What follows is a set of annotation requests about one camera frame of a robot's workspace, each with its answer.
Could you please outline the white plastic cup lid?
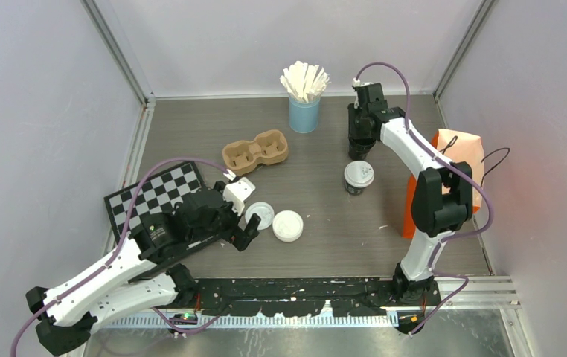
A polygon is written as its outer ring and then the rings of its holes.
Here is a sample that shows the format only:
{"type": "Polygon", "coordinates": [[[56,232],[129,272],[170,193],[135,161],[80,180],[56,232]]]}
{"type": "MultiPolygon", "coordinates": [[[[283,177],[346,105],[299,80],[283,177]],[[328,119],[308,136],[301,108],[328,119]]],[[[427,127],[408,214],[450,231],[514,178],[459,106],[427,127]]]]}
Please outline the white plastic cup lid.
{"type": "Polygon", "coordinates": [[[352,161],[345,167],[344,178],[353,187],[366,188],[373,182],[375,173],[367,161],[352,161]]]}

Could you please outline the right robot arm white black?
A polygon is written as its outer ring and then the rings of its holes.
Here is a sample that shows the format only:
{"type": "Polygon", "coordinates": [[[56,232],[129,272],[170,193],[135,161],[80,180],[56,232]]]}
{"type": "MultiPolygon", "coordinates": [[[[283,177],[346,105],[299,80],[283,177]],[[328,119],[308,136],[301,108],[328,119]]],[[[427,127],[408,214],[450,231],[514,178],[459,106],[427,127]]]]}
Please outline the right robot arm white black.
{"type": "Polygon", "coordinates": [[[380,83],[354,80],[353,90],[356,99],[347,107],[348,155],[352,161],[344,172],[347,190],[358,194],[372,182],[365,159],[377,143],[392,149],[416,178],[411,201],[414,236],[406,256],[395,268],[390,288],[393,299],[412,305],[432,288],[432,268],[443,239],[472,217],[472,169],[467,162],[454,162],[425,141],[401,108],[389,107],[380,83]]]}

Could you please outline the stack of white lids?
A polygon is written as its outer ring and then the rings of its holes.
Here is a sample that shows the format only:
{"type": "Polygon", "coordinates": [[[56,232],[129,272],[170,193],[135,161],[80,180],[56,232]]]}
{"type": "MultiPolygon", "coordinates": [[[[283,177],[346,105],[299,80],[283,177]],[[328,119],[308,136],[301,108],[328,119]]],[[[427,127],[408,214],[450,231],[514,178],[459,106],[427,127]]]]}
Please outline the stack of white lids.
{"type": "Polygon", "coordinates": [[[302,217],[292,210],[283,210],[274,216],[272,230],[281,242],[294,242],[298,240],[304,229],[302,217]]]}

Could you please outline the black paper coffee cup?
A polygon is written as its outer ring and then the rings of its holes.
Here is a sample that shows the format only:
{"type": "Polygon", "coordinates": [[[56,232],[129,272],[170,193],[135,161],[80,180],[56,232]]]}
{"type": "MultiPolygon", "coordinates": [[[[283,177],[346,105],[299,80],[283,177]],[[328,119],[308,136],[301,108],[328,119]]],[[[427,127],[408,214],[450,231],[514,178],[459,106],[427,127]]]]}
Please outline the black paper coffee cup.
{"type": "Polygon", "coordinates": [[[346,191],[353,196],[358,196],[372,183],[372,181],[348,181],[345,180],[346,191]]]}

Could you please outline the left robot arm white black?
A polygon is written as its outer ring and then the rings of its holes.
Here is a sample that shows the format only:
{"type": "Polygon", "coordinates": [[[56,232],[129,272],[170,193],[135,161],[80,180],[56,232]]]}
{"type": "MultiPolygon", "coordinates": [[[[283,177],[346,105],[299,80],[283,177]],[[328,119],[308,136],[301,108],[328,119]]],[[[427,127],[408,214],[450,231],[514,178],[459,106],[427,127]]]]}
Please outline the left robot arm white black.
{"type": "Polygon", "coordinates": [[[29,290],[26,300],[38,320],[40,344],[58,356],[85,344],[108,323],[143,309],[189,307],[199,285],[180,261],[218,239],[245,250],[261,221],[254,214],[240,227],[254,190],[247,178],[239,178],[188,193],[172,210],[141,217],[121,247],[76,277],[55,288],[29,290]]]}

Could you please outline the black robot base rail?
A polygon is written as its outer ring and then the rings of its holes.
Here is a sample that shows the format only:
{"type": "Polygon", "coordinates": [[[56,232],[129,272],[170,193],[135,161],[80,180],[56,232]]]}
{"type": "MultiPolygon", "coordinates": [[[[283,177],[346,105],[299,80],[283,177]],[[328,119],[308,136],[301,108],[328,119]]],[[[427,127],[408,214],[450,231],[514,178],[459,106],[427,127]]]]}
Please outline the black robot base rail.
{"type": "Polygon", "coordinates": [[[166,307],[198,307],[210,316],[287,318],[315,317],[328,308],[336,317],[364,317],[384,315],[389,307],[419,311],[424,303],[440,301],[436,283],[422,297],[398,297],[390,277],[202,278],[166,307]]]}

